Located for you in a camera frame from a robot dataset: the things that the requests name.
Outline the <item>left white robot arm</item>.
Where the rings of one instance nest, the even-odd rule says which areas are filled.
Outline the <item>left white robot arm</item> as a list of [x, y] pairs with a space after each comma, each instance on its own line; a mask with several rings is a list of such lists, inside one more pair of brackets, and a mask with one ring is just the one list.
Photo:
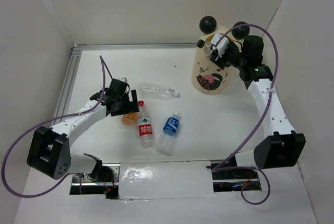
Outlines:
[[33, 134], [27, 164], [55, 180], [68, 173], [82, 173], [96, 182], [103, 176], [102, 160], [91, 154], [73, 153], [72, 144], [107, 116], [138, 111], [137, 93], [130, 89], [127, 79], [112, 79], [108, 88], [90, 97], [77, 116], [49, 128], [38, 127]]

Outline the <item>orange juice bottle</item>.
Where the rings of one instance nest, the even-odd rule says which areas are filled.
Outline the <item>orange juice bottle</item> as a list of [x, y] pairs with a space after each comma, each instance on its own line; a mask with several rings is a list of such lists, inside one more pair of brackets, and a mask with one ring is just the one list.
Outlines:
[[124, 125], [130, 126], [136, 123], [137, 121], [137, 117], [136, 117], [137, 113], [128, 113], [128, 114], [124, 114], [121, 122]]

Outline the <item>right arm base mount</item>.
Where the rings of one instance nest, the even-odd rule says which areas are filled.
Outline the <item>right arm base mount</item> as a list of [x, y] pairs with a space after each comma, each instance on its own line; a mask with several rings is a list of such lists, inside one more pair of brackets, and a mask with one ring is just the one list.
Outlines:
[[212, 173], [214, 192], [236, 192], [245, 185], [246, 191], [261, 190], [258, 174], [249, 169], [228, 169]]

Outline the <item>clear crushed plastic bottle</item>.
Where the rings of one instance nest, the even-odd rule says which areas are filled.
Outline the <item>clear crushed plastic bottle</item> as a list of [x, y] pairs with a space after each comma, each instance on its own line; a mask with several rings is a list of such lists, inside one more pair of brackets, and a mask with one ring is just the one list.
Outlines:
[[171, 100], [179, 97], [174, 89], [146, 82], [139, 83], [139, 94], [143, 98]]

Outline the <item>red label water bottle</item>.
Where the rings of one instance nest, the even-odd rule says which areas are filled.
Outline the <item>red label water bottle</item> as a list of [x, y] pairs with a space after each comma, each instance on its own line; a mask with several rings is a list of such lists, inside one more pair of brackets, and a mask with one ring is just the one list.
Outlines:
[[143, 148], [151, 148], [154, 146], [151, 118], [145, 107], [144, 101], [138, 101], [138, 107], [137, 125], [140, 143]]

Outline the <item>small bottle black label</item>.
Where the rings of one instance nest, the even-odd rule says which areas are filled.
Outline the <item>small bottle black label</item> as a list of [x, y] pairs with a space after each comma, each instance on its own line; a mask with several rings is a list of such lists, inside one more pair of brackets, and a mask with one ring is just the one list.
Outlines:
[[200, 49], [209, 49], [210, 48], [210, 41], [204, 41], [202, 39], [198, 40], [197, 47]]

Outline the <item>aluminium rail frame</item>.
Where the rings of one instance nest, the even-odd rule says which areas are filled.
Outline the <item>aluminium rail frame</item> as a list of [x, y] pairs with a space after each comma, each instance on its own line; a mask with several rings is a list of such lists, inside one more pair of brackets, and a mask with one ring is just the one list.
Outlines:
[[76, 111], [101, 88], [99, 57], [103, 57], [110, 69], [109, 78], [125, 77], [133, 89], [140, 82], [148, 82], [169, 86], [180, 94], [177, 99], [146, 100], [156, 124], [173, 112], [180, 113], [185, 122], [249, 123], [258, 119], [255, 103], [237, 75], [225, 82], [225, 89], [219, 95], [204, 95], [193, 87], [190, 75], [195, 51], [193, 44], [79, 45], [70, 56], [56, 115]]

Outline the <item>blue label bottle white cap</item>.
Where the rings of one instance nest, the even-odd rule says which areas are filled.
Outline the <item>blue label bottle white cap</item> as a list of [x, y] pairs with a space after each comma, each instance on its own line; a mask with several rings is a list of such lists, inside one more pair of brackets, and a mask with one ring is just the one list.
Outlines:
[[173, 113], [170, 117], [168, 117], [156, 143], [157, 152], [166, 156], [170, 156], [172, 154], [177, 131], [180, 126], [180, 118], [179, 112]]

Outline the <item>cream bin with black ears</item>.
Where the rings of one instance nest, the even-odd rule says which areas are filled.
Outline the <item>cream bin with black ears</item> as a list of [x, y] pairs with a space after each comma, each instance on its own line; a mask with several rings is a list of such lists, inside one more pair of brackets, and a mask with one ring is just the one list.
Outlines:
[[[249, 35], [250, 28], [246, 23], [240, 21], [235, 24], [244, 25], [232, 30], [226, 35], [232, 40], [241, 42]], [[199, 28], [202, 32], [199, 40], [206, 40], [209, 36], [219, 33], [224, 35], [227, 31], [225, 27], [219, 27], [216, 19], [213, 16], [204, 16], [199, 22]], [[196, 90], [206, 95], [218, 95], [226, 87], [231, 80], [234, 71], [231, 67], [220, 69], [216, 64], [209, 60], [209, 56], [204, 53], [204, 49], [196, 46], [196, 54], [191, 75], [191, 82]]]

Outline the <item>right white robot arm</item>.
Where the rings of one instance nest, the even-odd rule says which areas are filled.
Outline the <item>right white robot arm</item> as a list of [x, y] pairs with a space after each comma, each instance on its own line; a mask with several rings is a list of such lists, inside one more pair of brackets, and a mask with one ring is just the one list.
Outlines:
[[[221, 68], [233, 66], [239, 70], [240, 78], [260, 114], [259, 122], [246, 140], [212, 171], [219, 171], [231, 159], [235, 161], [229, 163], [228, 173], [233, 178], [240, 178], [246, 167], [273, 169], [295, 166], [306, 139], [289, 122], [276, 93], [274, 76], [270, 68], [262, 63], [263, 39], [246, 36], [239, 48], [229, 38], [216, 33], [209, 47], [213, 63]], [[242, 152], [243, 146], [260, 126], [264, 129], [264, 140], [253, 150]]]

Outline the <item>white tape sheet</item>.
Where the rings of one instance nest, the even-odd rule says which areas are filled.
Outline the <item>white tape sheet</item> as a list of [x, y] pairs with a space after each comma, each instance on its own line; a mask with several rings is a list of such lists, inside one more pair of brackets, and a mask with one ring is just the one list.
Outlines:
[[209, 161], [124, 162], [121, 199], [206, 198], [214, 196]]

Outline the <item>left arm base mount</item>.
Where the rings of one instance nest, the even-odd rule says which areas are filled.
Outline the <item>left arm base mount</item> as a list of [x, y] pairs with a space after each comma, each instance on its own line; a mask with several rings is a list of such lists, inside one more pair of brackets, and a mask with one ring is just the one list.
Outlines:
[[98, 175], [84, 173], [72, 176], [70, 195], [99, 195], [119, 199], [120, 163], [103, 164]]

